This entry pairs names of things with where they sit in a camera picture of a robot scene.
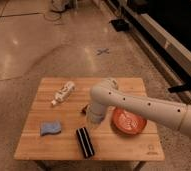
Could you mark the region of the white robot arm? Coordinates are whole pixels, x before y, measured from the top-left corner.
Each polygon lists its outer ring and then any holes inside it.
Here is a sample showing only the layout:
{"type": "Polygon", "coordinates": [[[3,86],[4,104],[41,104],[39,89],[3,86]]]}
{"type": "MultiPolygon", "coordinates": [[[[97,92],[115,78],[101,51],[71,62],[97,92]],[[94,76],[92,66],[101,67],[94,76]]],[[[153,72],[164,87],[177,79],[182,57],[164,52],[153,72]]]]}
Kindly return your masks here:
{"type": "Polygon", "coordinates": [[[113,78],[106,78],[90,89],[87,116],[100,124],[110,106],[140,115],[191,138],[191,105],[123,93],[113,78]]]}

